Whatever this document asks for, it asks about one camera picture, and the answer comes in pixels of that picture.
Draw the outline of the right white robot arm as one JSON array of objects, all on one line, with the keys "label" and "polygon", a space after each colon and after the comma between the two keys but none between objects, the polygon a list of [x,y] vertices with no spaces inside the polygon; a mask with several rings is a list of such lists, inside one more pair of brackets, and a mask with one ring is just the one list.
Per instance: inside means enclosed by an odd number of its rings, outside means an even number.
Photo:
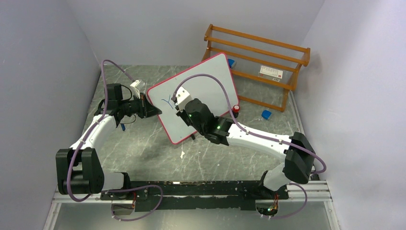
[{"label": "right white robot arm", "polygon": [[208,141],[217,145],[240,146],[269,154],[281,163],[266,171],[258,186],[263,198],[271,198],[282,186],[294,182],[307,184],[315,152],[303,133],[277,135],[244,126],[222,116],[215,116],[208,106],[195,98],[184,107],[175,106],[186,125],[192,126]]}]

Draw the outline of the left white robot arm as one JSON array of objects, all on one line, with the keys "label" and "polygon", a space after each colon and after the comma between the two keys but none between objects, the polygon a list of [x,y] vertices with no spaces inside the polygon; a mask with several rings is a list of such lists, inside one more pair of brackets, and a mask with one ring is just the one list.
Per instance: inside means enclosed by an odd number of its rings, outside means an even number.
[{"label": "left white robot arm", "polygon": [[107,111],[103,110],[104,100],[98,105],[93,121],[81,138],[68,149],[56,154],[57,186],[61,194],[98,194],[107,190],[120,199],[131,196],[133,186],[127,173],[104,173],[97,152],[118,126],[123,126],[126,116],[149,118],[162,112],[153,106],[140,91],[144,82],[136,80],[128,87],[130,98],[124,99],[119,83],[107,84]]}]

